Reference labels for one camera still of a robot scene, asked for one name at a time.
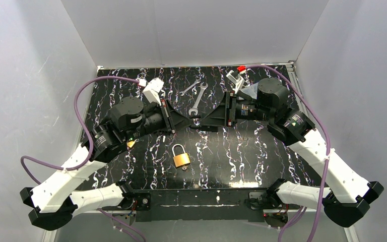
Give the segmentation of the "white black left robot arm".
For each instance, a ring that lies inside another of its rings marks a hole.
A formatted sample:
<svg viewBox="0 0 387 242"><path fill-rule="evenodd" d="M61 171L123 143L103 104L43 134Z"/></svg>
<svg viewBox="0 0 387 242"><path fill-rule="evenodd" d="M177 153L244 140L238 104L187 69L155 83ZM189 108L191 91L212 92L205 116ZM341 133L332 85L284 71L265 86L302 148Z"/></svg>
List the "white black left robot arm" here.
<svg viewBox="0 0 387 242"><path fill-rule="evenodd" d="M23 203L31 207L31 224L52 231L84 212L134 205L142 197L126 181L88 191L78 191L78 186L127 151L128 142L150 134L172 135L191 125L192 120L167 100L145 105L136 97L122 99L98 126L86 132L86 141L62 167L37 186L20 191Z"/></svg>

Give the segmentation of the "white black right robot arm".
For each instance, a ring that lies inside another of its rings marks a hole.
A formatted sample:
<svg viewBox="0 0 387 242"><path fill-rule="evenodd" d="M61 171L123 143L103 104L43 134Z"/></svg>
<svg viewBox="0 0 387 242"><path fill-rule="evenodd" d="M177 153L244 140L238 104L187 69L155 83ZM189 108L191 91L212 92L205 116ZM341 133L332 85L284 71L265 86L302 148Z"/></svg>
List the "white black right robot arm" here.
<svg viewBox="0 0 387 242"><path fill-rule="evenodd" d="M352 170L327 143L310 118L288 106L289 90L276 78L259 81L256 98L225 92L220 104L201 119L202 131L215 132L238 120L264 121L268 132L321 173L326 187L308 187L285 179L276 180L261 195L247 199L253 210L283 204L315 208L341 227L350 227L364 217L383 192L382 184L367 181Z"/></svg>

